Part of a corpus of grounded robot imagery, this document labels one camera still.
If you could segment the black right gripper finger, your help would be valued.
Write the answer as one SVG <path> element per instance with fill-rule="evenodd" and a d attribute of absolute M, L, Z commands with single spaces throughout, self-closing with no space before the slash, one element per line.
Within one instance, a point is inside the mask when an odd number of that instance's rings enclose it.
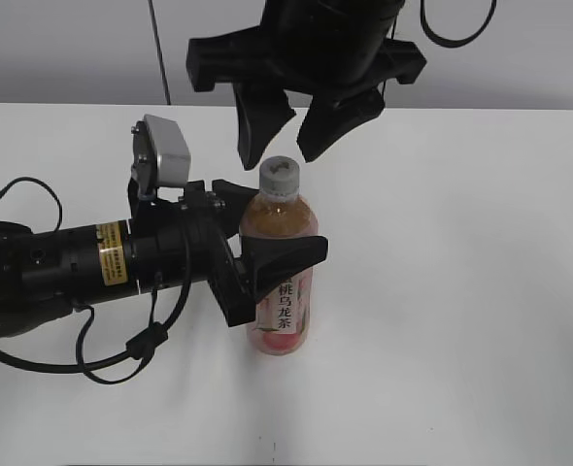
<path fill-rule="evenodd" d="M 349 132 L 379 117 L 384 107 L 377 87 L 342 100 L 314 97 L 297 136 L 305 161 L 317 160 Z"/>
<path fill-rule="evenodd" d="M 295 117 L 287 94 L 264 83 L 232 85 L 238 121 L 239 153 L 243 168 L 254 169 L 271 141 Z"/>

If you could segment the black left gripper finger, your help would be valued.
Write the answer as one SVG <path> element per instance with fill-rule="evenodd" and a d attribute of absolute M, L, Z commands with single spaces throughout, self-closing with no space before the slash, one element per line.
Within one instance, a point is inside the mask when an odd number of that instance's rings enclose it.
<path fill-rule="evenodd" d="M 251 294 L 261 302 L 281 283 L 327 258 L 328 240 L 323 236 L 293 239 L 241 237 L 242 260 Z"/>
<path fill-rule="evenodd" d="M 212 181 L 216 219 L 226 238 L 239 233 L 241 219 L 259 190 L 226 180 Z"/>

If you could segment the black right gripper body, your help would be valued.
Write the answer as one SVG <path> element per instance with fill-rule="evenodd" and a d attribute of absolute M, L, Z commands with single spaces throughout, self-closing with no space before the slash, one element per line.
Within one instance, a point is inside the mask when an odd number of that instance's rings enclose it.
<path fill-rule="evenodd" d="M 312 96 L 345 98 L 386 80 L 412 84 L 426 59 L 388 32 L 401 1 L 268 1 L 260 23 L 188 42 L 193 89 L 262 83 Z"/>

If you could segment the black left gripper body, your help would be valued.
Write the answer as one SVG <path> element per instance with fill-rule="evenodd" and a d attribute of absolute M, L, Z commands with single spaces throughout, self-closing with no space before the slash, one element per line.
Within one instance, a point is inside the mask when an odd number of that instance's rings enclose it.
<path fill-rule="evenodd" d="M 214 209 L 212 186 L 190 182 L 176 202 L 157 197 L 142 201 L 129 182 L 130 245 L 137 281 L 143 292 L 178 286 L 180 296 L 164 325 L 182 314 L 191 285 L 205 282 L 214 293 L 228 326 L 251 323 L 256 304 L 243 260 L 234 256 Z"/>

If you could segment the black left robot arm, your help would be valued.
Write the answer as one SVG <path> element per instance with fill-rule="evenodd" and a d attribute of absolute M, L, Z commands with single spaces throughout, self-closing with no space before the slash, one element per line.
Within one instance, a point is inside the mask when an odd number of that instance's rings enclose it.
<path fill-rule="evenodd" d="M 38 234 L 0 221 L 0 338 L 83 305 L 196 282 L 209 285 L 229 326 L 252 322 L 268 294 L 328 250 L 324 237 L 308 234 L 243 237 L 234 254 L 228 242 L 254 197 L 224 180 L 193 182 L 175 202 L 131 195 L 129 219 Z"/>

